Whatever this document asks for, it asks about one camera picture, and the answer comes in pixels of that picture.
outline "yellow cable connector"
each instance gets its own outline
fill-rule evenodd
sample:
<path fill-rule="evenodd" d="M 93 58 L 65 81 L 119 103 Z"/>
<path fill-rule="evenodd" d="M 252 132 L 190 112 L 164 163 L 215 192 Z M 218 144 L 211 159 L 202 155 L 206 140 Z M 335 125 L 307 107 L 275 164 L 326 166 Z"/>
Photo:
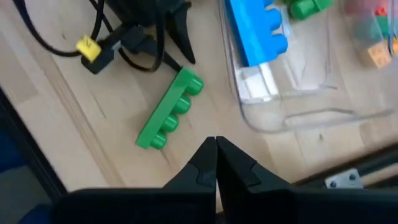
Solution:
<path fill-rule="evenodd" d="M 101 47 L 89 36 L 84 35 L 76 44 L 76 49 L 90 62 L 93 62 L 101 53 Z"/>

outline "orange lego piece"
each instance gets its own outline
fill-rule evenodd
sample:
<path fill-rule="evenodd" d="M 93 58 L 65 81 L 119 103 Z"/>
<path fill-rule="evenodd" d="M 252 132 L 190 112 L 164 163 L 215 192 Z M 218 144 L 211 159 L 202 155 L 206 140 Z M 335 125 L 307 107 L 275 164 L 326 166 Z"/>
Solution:
<path fill-rule="evenodd" d="M 392 49 L 395 54 L 398 54 L 398 39 L 396 38 L 392 41 Z"/>
<path fill-rule="evenodd" d="M 380 42 L 368 48 L 365 56 L 367 64 L 377 68 L 383 68 L 392 62 L 385 42 Z"/>

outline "blue surface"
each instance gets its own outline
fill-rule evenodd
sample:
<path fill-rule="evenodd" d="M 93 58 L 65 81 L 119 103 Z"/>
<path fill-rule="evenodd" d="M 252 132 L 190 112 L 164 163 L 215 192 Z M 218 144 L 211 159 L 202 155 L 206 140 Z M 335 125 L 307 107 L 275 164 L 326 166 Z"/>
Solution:
<path fill-rule="evenodd" d="M 26 161 L 7 134 L 0 130 L 0 173 L 23 165 L 26 165 Z"/>
<path fill-rule="evenodd" d="M 225 0 L 239 54 L 245 67 L 270 62 L 286 52 L 287 39 L 272 35 L 282 23 L 277 9 L 266 10 L 273 0 Z"/>

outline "green duplo brick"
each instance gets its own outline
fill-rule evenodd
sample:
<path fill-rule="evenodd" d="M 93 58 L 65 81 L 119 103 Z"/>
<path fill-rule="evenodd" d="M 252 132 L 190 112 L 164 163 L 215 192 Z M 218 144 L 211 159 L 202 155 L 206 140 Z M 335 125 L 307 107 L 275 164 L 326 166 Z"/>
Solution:
<path fill-rule="evenodd" d="M 187 113 L 191 107 L 188 96 L 195 96 L 202 89 L 203 80 L 193 71 L 182 68 L 141 130 L 136 144 L 144 149 L 162 149 L 167 143 L 167 133 L 178 127 L 177 115 Z"/>

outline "black metal frame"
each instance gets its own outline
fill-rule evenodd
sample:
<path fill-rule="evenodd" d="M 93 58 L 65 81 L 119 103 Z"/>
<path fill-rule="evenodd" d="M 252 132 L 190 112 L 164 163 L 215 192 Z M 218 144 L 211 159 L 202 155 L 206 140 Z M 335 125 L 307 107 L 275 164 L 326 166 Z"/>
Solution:
<path fill-rule="evenodd" d="M 45 158 L 34 138 L 25 127 L 17 111 L 0 88 L 0 125 L 20 150 L 29 167 L 39 180 L 47 195 L 57 201 L 67 194 L 65 186 Z"/>

